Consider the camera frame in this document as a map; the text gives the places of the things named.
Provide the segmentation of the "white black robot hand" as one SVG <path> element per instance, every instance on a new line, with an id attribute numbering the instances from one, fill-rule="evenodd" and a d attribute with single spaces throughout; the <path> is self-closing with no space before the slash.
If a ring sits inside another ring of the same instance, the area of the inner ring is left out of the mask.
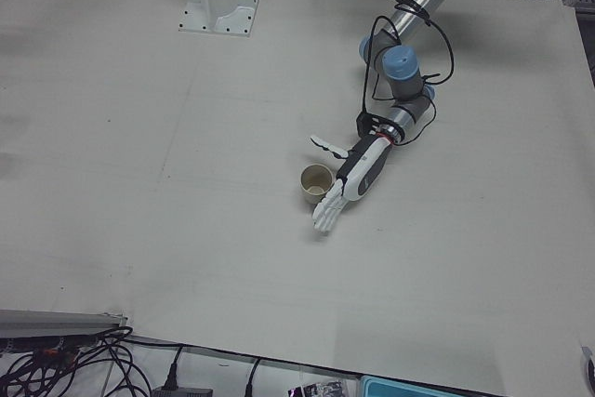
<path id="1" fill-rule="evenodd" d="M 318 232 L 330 232 L 344 207 L 362 199 L 382 171 L 392 148 L 383 134 L 362 137 L 351 149 L 344 150 L 312 135 L 311 142 L 344 163 L 335 175 L 332 187 L 314 208 L 312 220 Z"/>

